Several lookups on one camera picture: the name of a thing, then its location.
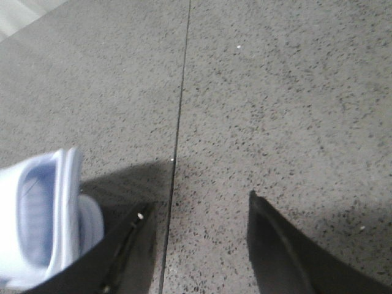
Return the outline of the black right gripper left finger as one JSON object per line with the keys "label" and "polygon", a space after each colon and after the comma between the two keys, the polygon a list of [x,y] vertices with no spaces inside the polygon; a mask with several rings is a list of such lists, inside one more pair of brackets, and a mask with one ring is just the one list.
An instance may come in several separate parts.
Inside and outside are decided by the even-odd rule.
{"label": "black right gripper left finger", "polygon": [[156,247],[156,208],[138,204],[82,258],[27,292],[148,293]]}

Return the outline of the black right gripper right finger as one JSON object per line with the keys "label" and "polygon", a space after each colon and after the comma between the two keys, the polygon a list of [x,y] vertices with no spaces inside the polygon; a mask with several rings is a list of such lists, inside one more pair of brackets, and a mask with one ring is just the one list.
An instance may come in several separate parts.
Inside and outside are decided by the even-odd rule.
{"label": "black right gripper right finger", "polygon": [[391,293],[318,246],[253,190],[247,248],[260,293]]}

